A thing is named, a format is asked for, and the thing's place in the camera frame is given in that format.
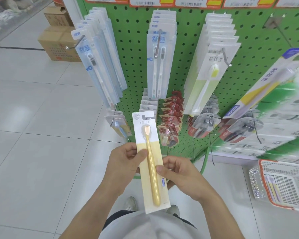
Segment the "dark pants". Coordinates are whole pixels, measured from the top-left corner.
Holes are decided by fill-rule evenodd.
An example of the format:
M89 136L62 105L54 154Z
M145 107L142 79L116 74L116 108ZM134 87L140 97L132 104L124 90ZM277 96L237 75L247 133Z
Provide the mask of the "dark pants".
M129 213L133 213L134 211L127 211L127 210L121 210L118 212L115 212L113 215L111 215L105 222L104 227L102 230L104 230L105 227L107 227L112 221L116 220L117 218L120 218L121 216L127 215ZM197 229L192 223L180 218L177 214L173 214L173 216L177 217L181 221L185 222L188 225L193 226L195 229Z

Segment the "yellow toothbrush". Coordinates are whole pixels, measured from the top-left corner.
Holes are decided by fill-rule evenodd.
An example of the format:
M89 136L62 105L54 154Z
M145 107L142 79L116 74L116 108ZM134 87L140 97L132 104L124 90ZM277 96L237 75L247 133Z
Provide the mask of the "yellow toothbrush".
M150 186L152 189L153 203L156 206L160 206L161 205L161 196L159 194L159 189L158 189L155 160L154 160L152 148L150 145L150 134L151 134L150 125L142 126L142 132L143 132L143 136L146 139L146 146L147 146L147 151L148 151L147 164L149 167L149 178L150 178Z

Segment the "round logo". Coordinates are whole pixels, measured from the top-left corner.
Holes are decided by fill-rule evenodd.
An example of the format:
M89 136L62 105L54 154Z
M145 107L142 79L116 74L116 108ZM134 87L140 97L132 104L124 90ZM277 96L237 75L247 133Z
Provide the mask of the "round logo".
M140 116L139 114L134 114L134 119L135 119L135 120L139 120L140 117L141 117L141 116Z

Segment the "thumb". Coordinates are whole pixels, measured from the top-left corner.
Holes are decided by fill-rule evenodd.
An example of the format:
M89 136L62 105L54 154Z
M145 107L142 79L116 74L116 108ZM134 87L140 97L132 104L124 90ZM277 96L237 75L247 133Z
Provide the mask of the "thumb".
M133 160L135 161L135 163L137 164L137 166L139 166L139 164L147 157L147 149L142 149L140 150L135 157L133 158Z
M173 182L177 182L178 174L164 167L163 165L156 166L156 172L164 178L170 179Z

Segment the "yellow toothbrush handle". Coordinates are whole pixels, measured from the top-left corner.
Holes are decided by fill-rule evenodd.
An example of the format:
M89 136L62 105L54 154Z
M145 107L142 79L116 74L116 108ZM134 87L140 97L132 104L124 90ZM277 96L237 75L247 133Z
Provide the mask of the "yellow toothbrush handle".
M154 156L152 153L152 149L150 146L150 140L149 140L148 136L146 136L146 143L147 143L147 150L148 150L147 164L149 166L149 178L150 178L150 186L152 189L153 202L154 202L154 205L160 206L161 205L161 197L160 197L159 189L158 189L155 160L154 160Z

